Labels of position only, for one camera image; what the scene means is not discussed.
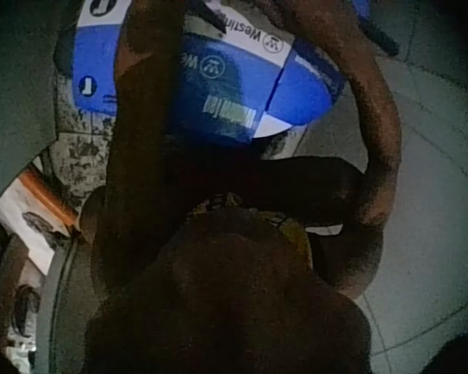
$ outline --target person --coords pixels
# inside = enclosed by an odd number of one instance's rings
[[[349,5],[252,2],[346,75],[367,169],[170,146],[186,1],[134,0],[115,58],[107,185],[80,220],[105,296],[87,326],[83,372],[371,372],[371,329],[353,299],[381,259],[401,161],[398,112]],[[333,224],[343,225],[338,235],[305,232]]]

